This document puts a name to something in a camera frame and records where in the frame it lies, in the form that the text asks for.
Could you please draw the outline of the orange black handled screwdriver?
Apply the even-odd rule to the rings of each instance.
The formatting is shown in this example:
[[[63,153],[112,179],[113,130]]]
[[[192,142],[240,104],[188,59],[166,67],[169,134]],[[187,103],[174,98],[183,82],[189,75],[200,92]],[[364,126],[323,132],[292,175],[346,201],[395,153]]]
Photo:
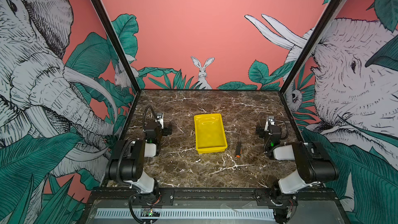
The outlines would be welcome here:
[[[236,158],[241,157],[241,131],[239,131],[239,139],[236,146],[235,157]]]

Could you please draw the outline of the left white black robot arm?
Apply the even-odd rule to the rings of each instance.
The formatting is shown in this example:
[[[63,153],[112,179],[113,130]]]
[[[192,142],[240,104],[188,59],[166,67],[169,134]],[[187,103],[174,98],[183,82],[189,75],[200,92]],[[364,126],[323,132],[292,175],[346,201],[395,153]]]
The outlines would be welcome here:
[[[138,194],[158,197],[156,179],[144,172],[145,158],[156,157],[161,151],[161,140],[172,133],[172,126],[164,126],[163,113],[156,113],[148,105],[143,113],[143,139],[116,143],[105,170],[105,179],[119,186],[135,189]]]

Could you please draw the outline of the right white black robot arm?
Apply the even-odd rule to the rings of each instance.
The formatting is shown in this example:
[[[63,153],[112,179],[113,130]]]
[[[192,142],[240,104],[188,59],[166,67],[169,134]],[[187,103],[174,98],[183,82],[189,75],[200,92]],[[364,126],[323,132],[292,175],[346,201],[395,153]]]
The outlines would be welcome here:
[[[294,161],[296,169],[284,178],[276,180],[269,192],[271,203],[283,206],[290,202],[288,195],[300,190],[337,180],[339,170],[320,142],[282,143],[281,127],[272,121],[264,127],[256,127],[256,134],[264,139],[264,154],[271,160]]]

